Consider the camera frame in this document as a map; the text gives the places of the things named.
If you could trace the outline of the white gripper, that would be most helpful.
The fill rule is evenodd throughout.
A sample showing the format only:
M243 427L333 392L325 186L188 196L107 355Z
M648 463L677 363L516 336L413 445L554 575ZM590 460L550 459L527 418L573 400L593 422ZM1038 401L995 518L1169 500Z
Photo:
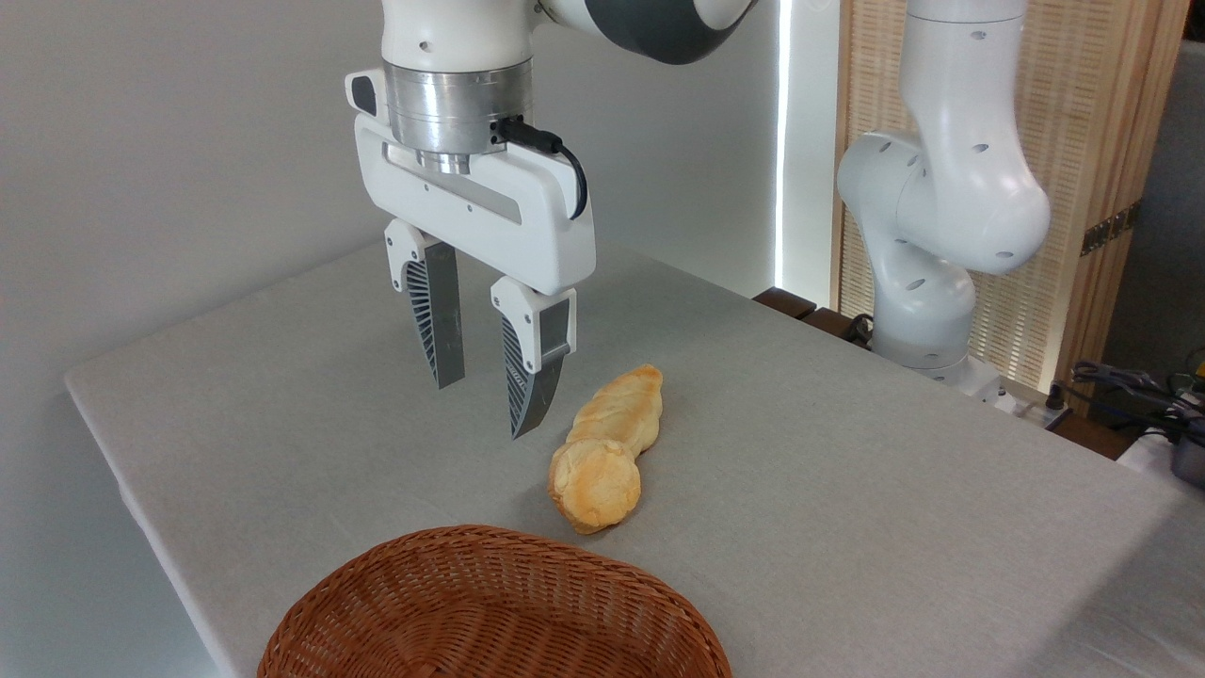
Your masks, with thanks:
M446 389L465 377L455 250L507 275L490 300L501 316L509 432L518 440L542 424L577 348L570 287L596 266L593 216L571 217L577 181L563 157L509 145L470 157L468 175L422 167L394 138L384 93L381 69L345 77L362 179L371 202L395 218L384 231L390 281L408 297L427 364Z

